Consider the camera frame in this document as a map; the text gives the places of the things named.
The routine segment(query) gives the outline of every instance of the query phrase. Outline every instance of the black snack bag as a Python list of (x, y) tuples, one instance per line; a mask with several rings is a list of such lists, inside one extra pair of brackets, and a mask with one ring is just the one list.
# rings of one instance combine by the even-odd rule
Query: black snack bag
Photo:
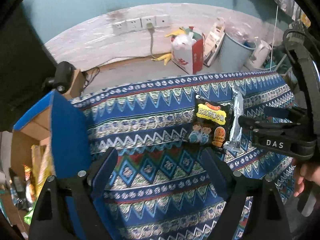
[(190, 143), (215, 146), (217, 150), (223, 149), (223, 144), (229, 138), (232, 118), (231, 105), (220, 105), (195, 95), (196, 107), (194, 111), (192, 128), (186, 140)]

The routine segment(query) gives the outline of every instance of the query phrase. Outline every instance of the power outlet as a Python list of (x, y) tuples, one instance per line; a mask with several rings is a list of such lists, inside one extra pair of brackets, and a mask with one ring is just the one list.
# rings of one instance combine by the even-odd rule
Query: power outlet
[(113, 33), (115, 35), (120, 35), (123, 33), (127, 33), (127, 22), (121, 21), (112, 24)]
[(153, 27), (156, 27), (156, 17), (155, 16), (145, 16), (141, 18), (142, 29), (147, 29), (148, 23), (152, 23)]
[(156, 15), (156, 26), (167, 27), (170, 26), (170, 17), (167, 14)]
[(142, 30), (140, 18), (129, 19), (129, 20), (126, 20), (126, 22), (127, 22), (127, 30), (129, 32), (136, 32), (136, 31)]

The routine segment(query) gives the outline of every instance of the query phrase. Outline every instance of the white string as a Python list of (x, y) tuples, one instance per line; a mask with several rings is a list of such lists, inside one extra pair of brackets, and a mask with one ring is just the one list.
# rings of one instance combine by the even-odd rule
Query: white string
[(273, 30), (273, 39), (272, 39), (272, 47), (271, 47), (271, 59), (270, 59), (270, 71), (271, 71), (271, 64), (272, 64), (273, 44), (275, 43), (276, 26), (277, 26), (277, 20), (278, 20), (278, 9), (279, 9), (279, 5), (277, 5), (276, 23), (275, 23), (275, 29)]

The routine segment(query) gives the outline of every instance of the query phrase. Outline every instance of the cartoon boy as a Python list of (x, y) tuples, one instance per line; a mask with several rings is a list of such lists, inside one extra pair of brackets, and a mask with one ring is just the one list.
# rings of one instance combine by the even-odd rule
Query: cartoon boy
[(189, 134), (189, 141), (190, 143), (197, 143), (201, 140), (201, 124), (199, 122), (196, 122), (192, 126), (193, 131)]
[(202, 127), (201, 133), (202, 134), (201, 134), (200, 144), (204, 145), (209, 140), (209, 133), (211, 133), (211, 128), (210, 127)]

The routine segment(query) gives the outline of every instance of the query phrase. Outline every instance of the human hand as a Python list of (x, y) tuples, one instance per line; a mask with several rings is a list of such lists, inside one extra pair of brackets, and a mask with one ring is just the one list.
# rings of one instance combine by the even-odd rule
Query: human hand
[(292, 165), (296, 166), (294, 169), (294, 196), (299, 196), (300, 193), (304, 190), (303, 180), (309, 180), (315, 182), (320, 186), (320, 165), (318, 163), (303, 163), (302, 165), (298, 164), (296, 159), (292, 160)]

